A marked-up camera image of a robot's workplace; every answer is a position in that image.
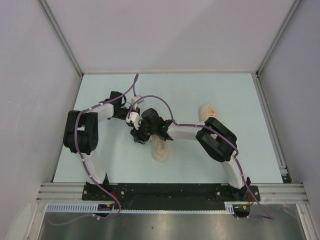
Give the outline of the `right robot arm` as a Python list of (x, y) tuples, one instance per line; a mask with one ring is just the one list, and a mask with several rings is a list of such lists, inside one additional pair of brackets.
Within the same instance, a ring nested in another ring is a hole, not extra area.
[(162, 141), (197, 141), (213, 160), (221, 163), (231, 196), (237, 201), (248, 196), (251, 180), (237, 159), (237, 137), (216, 118), (209, 117), (200, 123), (178, 123), (164, 120), (155, 109), (149, 108), (142, 114), (129, 111), (125, 120), (133, 127), (130, 134), (137, 143), (145, 144), (151, 136)]

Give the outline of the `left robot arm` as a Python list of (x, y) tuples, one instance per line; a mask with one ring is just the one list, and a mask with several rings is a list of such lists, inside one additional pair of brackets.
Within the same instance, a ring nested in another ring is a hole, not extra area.
[(112, 91), (109, 98), (86, 112), (68, 112), (63, 135), (63, 145), (81, 161), (89, 184), (96, 184), (93, 194), (100, 200), (110, 196), (109, 178), (103, 170), (96, 148), (99, 142), (99, 123), (116, 118), (125, 120), (129, 109), (123, 93)]

